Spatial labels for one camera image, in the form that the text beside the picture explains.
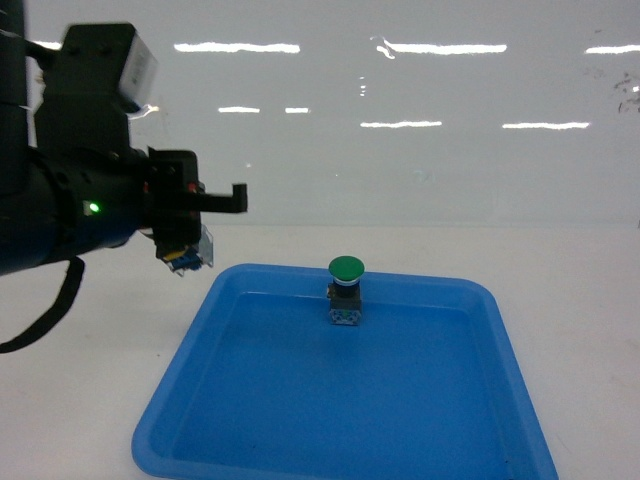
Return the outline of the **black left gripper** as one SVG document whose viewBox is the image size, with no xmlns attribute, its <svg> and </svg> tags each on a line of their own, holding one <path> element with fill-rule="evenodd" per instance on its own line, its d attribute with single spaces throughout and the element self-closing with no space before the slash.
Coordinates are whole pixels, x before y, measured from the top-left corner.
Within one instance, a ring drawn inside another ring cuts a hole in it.
<svg viewBox="0 0 640 480">
<path fill-rule="evenodd" d="M 248 211 L 245 183 L 233 184 L 230 194 L 203 192 L 194 152 L 148 148 L 137 149 L 135 153 L 140 160 L 142 178 L 142 230 L 153 240 L 157 259 L 175 260 L 198 246 L 201 240 L 199 212 L 242 214 Z M 190 195 L 196 195 L 194 207 L 188 204 Z"/>
</svg>

